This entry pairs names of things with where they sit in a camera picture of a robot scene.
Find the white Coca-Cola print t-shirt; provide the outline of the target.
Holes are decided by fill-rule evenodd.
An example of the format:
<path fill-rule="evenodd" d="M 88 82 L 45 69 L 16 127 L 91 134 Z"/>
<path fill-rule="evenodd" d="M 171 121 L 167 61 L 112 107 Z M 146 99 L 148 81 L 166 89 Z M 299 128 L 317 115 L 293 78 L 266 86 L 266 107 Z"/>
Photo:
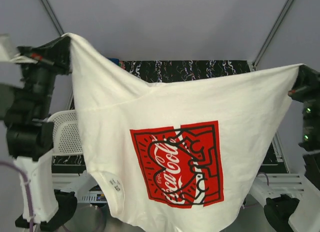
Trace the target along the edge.
<path fill-rule="evenodd" d="M 110 214 L 146 232 L 232 224 L 289 109 L 299 66 L 147 83 L 67 36 L 86 170 Z"/>

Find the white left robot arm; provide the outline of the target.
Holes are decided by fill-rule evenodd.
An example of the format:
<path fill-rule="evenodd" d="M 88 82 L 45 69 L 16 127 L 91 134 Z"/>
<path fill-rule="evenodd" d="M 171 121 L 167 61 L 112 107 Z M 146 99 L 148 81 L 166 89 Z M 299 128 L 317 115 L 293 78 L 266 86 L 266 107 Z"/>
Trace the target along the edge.
<path fill-rule="evenodd" d="M 58 75 L 71 73 L 68 36 L 39 47 L 12 44 L 1 35 L 0 59 L 21 67 L 23 87 L 0 86 L 0 119 L 6 126 L 10 167 L 20 174 L 23 214 L 18 228 L 57 231 L 75 214 L 78 199 L 97 183 L 83 173 L 70 185 L 55 190 L 52 181 L 54 123 L 47 121 Z"/>

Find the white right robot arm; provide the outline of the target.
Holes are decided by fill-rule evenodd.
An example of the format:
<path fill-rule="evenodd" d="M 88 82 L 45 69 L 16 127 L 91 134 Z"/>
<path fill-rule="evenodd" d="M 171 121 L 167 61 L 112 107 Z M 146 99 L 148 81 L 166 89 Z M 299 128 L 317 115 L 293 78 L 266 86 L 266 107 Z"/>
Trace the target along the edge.
<path fill-rule="evenodd" d="M 266 220 L 277 232 L 318 232 L 320 230 L 320 74 L 300 65 L 298 77 L 288 92 L 303 104 L 302 141 L 305 173 L 293 174 L 293 184 L 281 181 L 271 186 L 271 176 L 257 177 L 249 193 L 262 206 Z"/>

